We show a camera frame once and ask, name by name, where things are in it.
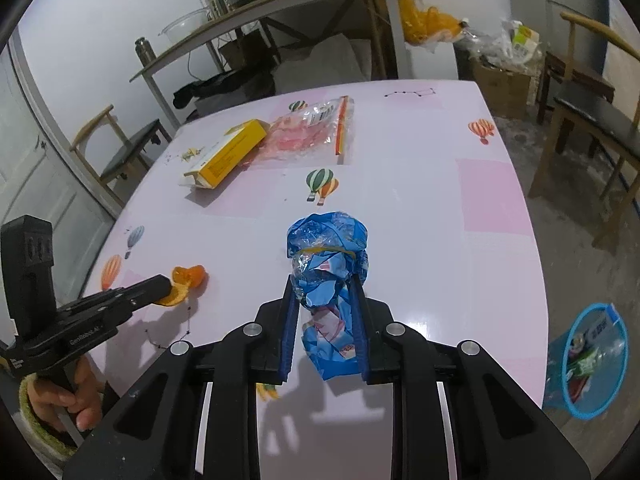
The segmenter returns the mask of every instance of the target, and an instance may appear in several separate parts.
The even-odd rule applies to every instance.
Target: silver bolt
[[[480,346],[475,341],[465,341],[460,345],[460,349],[467,355],[478,355]]]
[[[389,323],[386,326],[386,333],[390,335],[402,335],[404,333],[404,325],[400,323]]]
[[[254,337],[262,333],[262,326],[259,323],[248,323],[242,329],[244,335]]]
[[[173,355],[183,355],[189,351],[189,343],[186,341],[176,341],[169,347]]]

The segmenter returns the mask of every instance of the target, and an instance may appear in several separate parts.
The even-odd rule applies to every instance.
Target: green sleeve cuff
[[[42,425],[40,419],[33,413],[33,409],[31,407],[31,403],[29,402],[29,396],[27,394],[27,387],[30,381],[33,381],[36,378],[35,374],[31,374],[30,376],[25,377],[22,382],[20,382],[20,391],[19,391],[19,399],[20,399],[20,411],[22,412],[22,416],[24,420],[27,422],[31,431],[35,434],[35,436],[41,440],[44,444],[53,449],[56,453],[59,453],[63,457],[69,458],[76,452],[76,448],[72,446],[68,446],[64,442],[58,440],[55,436],[50,434],[46,428]]]

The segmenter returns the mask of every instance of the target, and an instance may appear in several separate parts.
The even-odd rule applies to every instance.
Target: sleeve
[[[30,375],[25,377],[20,383],[20,413],[15,417],[15,419],[18,420],[14,420],[20,432],[24,435],[25,440],[30,444],[40,460],[42,460],[42,463],[46,465],[57,478],[60,478],[62,475],[62,467],[69,457],[76,452],[76,448],[62,442],[62,440],[56,437],[53,431],[48,430],[33,413],[27,395],[27,386],[34,378],[35,374]]]

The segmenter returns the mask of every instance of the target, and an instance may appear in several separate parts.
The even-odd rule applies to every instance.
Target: door frame
[[[89,192],[95,201],[115,220],[122,212],[122,207],[118,204],[104,188],[89,174],[81,164],[78,156],[69,151],[70,143],[60,126],[53,118],[49,107],[44,102],[36,81],[31,74],[29,64],[22,48],[20,33],[16,27],[7,43],[14,72],[18,78],[18,83],[22,88],[22,93],[40,129],[47,138],[56,153],[62,159],[68,170],[75,176],[80,184]]]

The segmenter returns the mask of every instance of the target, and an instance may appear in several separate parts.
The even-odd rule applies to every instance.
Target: hot air balloon print
[[[129,258],[129,255],[131,254],[131,249],[133,248],[133,246],[135,244],[138,243],[138,240],[140,240],[140,238],[142,238],[142,233],[144,233],[144,232],[145,232],[145,227],[143,225],[139,225],[138,227],[133,229],[133,231],[129,235],[129,238],[127,238],[127,249],[128,250],[124,254],[124,259],[125,260],[127,260]]]
[[[309,186],[311,193],[307,197],[307,202],[313,202],[316,199],[316,193],[327,182],[331,182],[334,177],[334,172],[321,168],[320,170],[313,170],[306,176],[306,184]]]
[[[491,123],[489,123],[489,121],[484,119],[480,119],[480,121],[469,123],[468,128],[473,133],[475,133],[478,137],[480,137],[480,142],[482,142],[484,145],[487,145],[489,143],[489,140],[487,139],[487,137],[492,136],[494,134],[494,130],[493,130],[494,126]]]
[[[119,254],[113,255],[109,258],[100,274],[100,285],[102,290],[107,290],[115,281],[118,273],[120,272],[120,266],[122,265],[122,257]]]
[[[320,194],[320,200],[318,200],[318,205],[324,205],[324,199],[327,198],[329,195],[331,195],[331,193],[333,193],[337,187],[338,187],[338,179],[337,178],[332,178],[329,182],[327,182],[326,184],[324,184],[324,186],[322,186],[319,189],[319,194]]]
[[[302,108],[306,108],[307,104],[304,101],[296,101],[289,105],[289,110],[295,112],[296,110],[302,110]]]

